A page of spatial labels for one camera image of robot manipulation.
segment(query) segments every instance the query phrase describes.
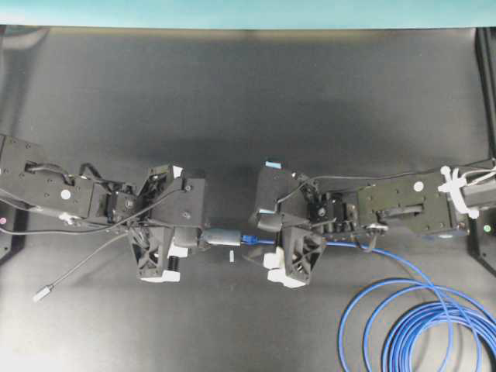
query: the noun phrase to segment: coiled blue cable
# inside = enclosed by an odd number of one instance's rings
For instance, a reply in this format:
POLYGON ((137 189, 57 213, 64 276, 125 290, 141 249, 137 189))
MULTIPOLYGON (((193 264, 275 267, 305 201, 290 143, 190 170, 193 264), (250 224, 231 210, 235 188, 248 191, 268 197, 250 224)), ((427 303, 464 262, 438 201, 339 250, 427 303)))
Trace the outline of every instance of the coiled blue cable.
MULTIPOLYGON (((258 240, 257 242, 259 244, 274 244, 274 241, 272 240, 258 240)), ((357 247, 355 243, 346 242, 327 242, 327 246, 357 247)), ((377 318, 381 310, 393 302, 396 298, 409 292, 419 290, 429 290, 433 292, 439 300, 425 303, 410 309, 396 322, 393 329, 391 329, 388 333, 384 343, 384 348, 381 355, 382 372, 411 372, 413 350, 420 335, 429 328, 445 323, 449 325, 448 347, 439 371, 444 371, 446 369, 446 364, 450 358, 451 349, 453 347, 453 323, 466 326, 474 335, 474 340, 477 347, 476 372, 478 372, 481 368, 481 339, 485 341, 493 356, 496 357, 496 320, 481 304, 462 292, 451 288, 434 285, 429 280, 429 277, 427 277, 427 275, 425 275, 413 263, 393 253, 379 249, 374 249, 372 252, 390 257, 401 264, 410 267, 413 271, 420 275, 425 282, 415 281, 412 279, 385 279, 363 289, 357 296, 355 296, 355 298, 346 307, 339 323, 339 360, 345 371, 349 371, 350 369, 346 363, 343 337, 346 321, 351 311, 367 294, 378 288, 391 284, 411 284, 411 286, 401 289, 400 291, 397 291, 384 299, 374 309, 370 318, 367 320, 367 324, 363 332, 363 361, 367 367, 367 371, 372 371, 370 358, 368 356, 368 339, 374 320, 377 318), (468 308, 460 305, 452 297, 452 295, 468 301, 474 308, 468 308)))

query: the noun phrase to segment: cable plug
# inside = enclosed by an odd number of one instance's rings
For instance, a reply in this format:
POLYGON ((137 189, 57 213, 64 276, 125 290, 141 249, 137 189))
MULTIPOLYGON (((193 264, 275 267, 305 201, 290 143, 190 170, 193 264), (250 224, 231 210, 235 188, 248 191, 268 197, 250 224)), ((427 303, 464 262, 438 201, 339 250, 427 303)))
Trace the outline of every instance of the cable plug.
POLYGON ((50 292, 55 288, 53 284, 48 284, 41 288, 34 296, 33 296, 33 302, 38 302, 44 299, 47 295, 50 294, 50 292))
POLYGON ((254 246, 258 244, 258 237, 255 235, 241 235, 241 243, 254 246))

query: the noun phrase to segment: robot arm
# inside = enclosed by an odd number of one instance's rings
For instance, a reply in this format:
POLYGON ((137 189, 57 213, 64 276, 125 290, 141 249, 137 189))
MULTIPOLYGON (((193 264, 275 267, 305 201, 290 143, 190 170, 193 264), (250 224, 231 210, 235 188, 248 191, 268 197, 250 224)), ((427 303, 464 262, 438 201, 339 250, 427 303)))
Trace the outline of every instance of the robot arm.
POLYGON ((458 169, 444 167, 443 173, 381 177, 354 190, 323 191, 318 179, 333 176, 308 178, 270 163, 259 174, 252 217, 258 229, 276 233, 275 251, 263 258, 268 279, 290 288, 306 285, 327 242, 351 240, 370 251, 393 219, 426 239, 465 236, 468 217, 496 202, 493 171, 459 176, 458 169))
POLYGON ((137 276, 151 282, 179 281, 179 258, 208 248, 200 239, 203 177, 187 177, 169 165, 155 167, 137 191, 126 182, 102 179, 87 164, 83 168, 90 168, 91 174, 69 174, 50 163, 41 146, 0 135, 0 200, 79 228, 54 233, 80 235, 110 229, 127 233, 137 276))

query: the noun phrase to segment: silver connector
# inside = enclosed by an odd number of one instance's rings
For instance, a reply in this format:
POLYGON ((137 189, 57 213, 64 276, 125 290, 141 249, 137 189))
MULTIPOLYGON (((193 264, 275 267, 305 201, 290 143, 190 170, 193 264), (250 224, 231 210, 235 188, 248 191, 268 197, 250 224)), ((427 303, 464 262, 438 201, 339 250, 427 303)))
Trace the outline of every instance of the silver connector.
POLYGON ((239 230, 208 229, 203 231, 200 239, 213 246, 240 246, 241 232, 239 230))
POLYGON ((48 284, 45 287, 41 288, 34 296, 33 302, 38 302, 44 299, 50 292, 53 290, 54 286, 52 284, 48 284))

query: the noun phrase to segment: black table surface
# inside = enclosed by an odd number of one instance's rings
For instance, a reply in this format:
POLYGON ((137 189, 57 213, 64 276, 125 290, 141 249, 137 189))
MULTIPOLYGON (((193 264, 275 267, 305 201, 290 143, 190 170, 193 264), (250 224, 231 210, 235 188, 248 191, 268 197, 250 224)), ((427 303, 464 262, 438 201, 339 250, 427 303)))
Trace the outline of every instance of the black table surface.
MULTIPOLYGON (((44 145, 71 171, 89 161, 135 184, 159 164, 201 168, 212 226, 253 232, 247 220, 267 158, 313 176, 421 171, 488 156, 473 29, 13 31, 0 55, 0 132, 44 145)), ((57 221, 29 220, 41 226, 57 221)), ((373 254, 328 249, 312 284, 289 290, 243 260, 243 248, 235 263, 213 248, 181 261, 181 283, 148 284, 136 279, 121 242, 32 303, 37 289, 106 239, 29 237, 0 266, 2 366, 339 371, 346 304, 373 281, 408 276, 373 254)), ((429 243, 398 228, 380 245, 496 312, 496 278, 468 255, 464 238, 429 243)), ((352 314, 352 370, 363 370, 363 323, 387 293, 352 314)), ((387 308, 372 332, 376 370, 394 320, 431 298, 412 294, 387 308)), ((440 327, 421 338, 417 370, 435 370, 446 334, 440 327)), ((474 341, 465 330, 456 335, 449 370, 473 370, 474 341)))

